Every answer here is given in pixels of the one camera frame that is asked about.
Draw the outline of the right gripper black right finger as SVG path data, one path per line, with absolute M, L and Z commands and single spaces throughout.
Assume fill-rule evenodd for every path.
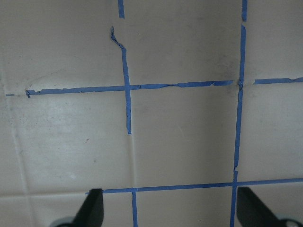
M 237 189 L 237 218 L 242 227 L 279 227 L 280 220 L 249 188 Z

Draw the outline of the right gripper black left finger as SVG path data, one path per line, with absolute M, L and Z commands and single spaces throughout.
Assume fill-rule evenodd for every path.
M 103 220 L 103 191 L 91 189 L 71 224 L 73 227 L 100 227 Z

